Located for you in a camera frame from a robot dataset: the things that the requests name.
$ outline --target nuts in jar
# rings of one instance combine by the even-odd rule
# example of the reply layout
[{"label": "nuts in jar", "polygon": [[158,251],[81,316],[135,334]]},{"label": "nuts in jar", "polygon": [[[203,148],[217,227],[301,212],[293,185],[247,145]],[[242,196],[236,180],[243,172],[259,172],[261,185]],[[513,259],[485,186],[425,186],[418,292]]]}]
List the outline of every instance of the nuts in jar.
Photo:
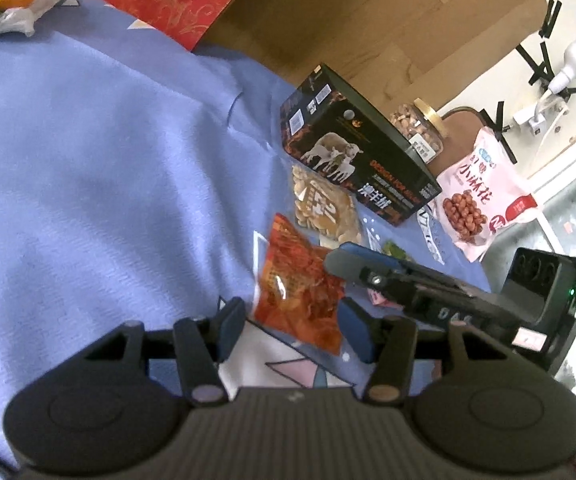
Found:
[{"label": "nuts in jar", "polygon": [[417,150],[427,164],[444,150],[448,130],[439,115],[421,99],[399,105],[390,122]]},{"label": "nuts in jar", "polygon": [[488,223],[488,217],[481,213],[469,189],[455,193],[452,198],[445,198],[443,206],[450,226],[464,242],[473,241],[475,235],[480,234],[483,226]]}]

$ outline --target white wall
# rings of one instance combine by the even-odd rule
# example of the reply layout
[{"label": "white wall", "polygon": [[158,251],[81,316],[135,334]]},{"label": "white wall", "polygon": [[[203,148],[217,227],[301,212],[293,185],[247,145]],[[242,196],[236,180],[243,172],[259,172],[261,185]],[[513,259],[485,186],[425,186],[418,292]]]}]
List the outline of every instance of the white wall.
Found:
[{"label": "white wall", "polygon": [[[552,37],[546,40],[548,52],[554,71],[562,67],[562,55],[565,48],[576,38],[576,0],[561,0],[562,9]],[[539,63],[542,60],[540,51],[541,38],[533,34],[522,44],[528,53]],[[446,105],[441,113],[457,106],[470,106],[477,110],[486,108],[494,117],[498,101],[506,101],[505,124],[510,124],[513,113],[530,105],[539,97],[538,85],[528,86],[532,71],[517,52],[511,52],[488,72],[481,75],[465,89],[458,97]],[[566,149],[571,139],[576,137],[576,95],[569,102],[570,113],[565,116],[560,125],[561,131],[548,137],[540,149],[537,159],[534,159],[539,139],[513,129],[506,134],[517,159],[518,170],[525,176],[530,176],[546,163],[553,160]]]}]

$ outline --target bed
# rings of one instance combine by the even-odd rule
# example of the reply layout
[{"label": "bed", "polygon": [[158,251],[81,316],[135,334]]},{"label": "bed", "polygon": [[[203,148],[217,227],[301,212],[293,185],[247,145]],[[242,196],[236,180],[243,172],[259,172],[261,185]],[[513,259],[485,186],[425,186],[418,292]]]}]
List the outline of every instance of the bed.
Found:
[{"label": "bed", "polygon": [[[278,132],[292,90],[244,55],[191,54],[103,0],[63,0],[31,38],[0,36],[1,457],[14,460],[1,417],[15,392],[125,320],[152,330],[211,316],[220,298],[252,304],[273,216],[292,204]],[[418,263],[488,288],[427,211],[399,228],[360,217]],[[306,379],[280,366],[296,362]],[[431,369],[418,363],[413,389]],[[153,373],[165,381],[165,364]],[[346,343],[334,356],[251,321],[220,373],[230,392],[360,392],[370,367]]]}]

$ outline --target white bag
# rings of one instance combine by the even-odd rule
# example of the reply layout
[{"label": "white bag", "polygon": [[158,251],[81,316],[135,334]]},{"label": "white bag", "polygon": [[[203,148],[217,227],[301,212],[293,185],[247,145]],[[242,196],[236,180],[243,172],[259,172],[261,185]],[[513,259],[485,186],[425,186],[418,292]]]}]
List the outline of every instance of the white bag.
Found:
[{"label": "white bag", "polygon": [[483,256],[501,230],[530,222],[539,212],[528,181],[514,170],[489,128],[479,131],[473,152],[437,182],[442,193],[434,199],[435,216],[471,262]]},{"label": "white bag", "polygon": [[52,9],[60,0],[34,0],[26,9],[8,9],[0,14],[0,34],[23,32],[28,37],[34,34],[34,22]]}]

